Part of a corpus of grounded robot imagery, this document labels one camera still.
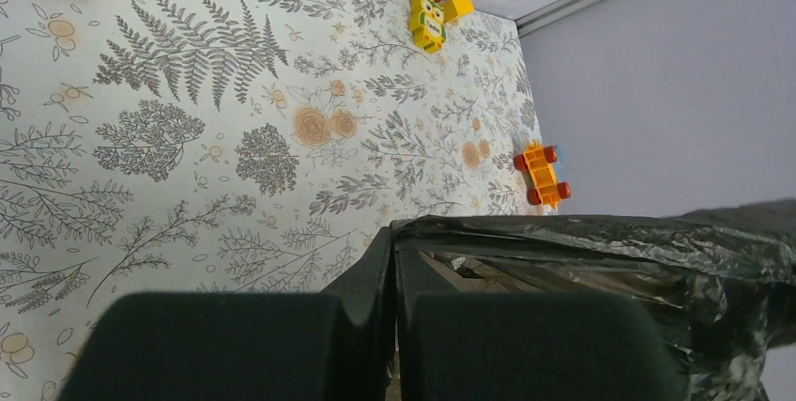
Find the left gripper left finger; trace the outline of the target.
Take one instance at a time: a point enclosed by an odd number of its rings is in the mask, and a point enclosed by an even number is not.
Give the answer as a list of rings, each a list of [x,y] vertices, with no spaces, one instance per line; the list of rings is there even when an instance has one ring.
[[[62,400],[381,400],[391,232],[318,293],[140,292],[101,316]]]

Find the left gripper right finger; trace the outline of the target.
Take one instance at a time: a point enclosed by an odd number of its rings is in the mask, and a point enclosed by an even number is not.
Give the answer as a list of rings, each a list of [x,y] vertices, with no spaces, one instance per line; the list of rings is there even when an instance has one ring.
[[[648,311],[601,292],[465,293],[395,252],[406,400],[682,400]]]

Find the black trash bag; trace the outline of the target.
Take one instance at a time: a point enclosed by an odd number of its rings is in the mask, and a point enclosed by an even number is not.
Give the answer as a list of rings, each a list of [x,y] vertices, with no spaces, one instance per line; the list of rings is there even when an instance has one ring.
[[[767,352],[795,341],[795,202],[664,218],[419,218],[395,245],[470,293],[600,291],[639,301],[689,400],[763,400]]]

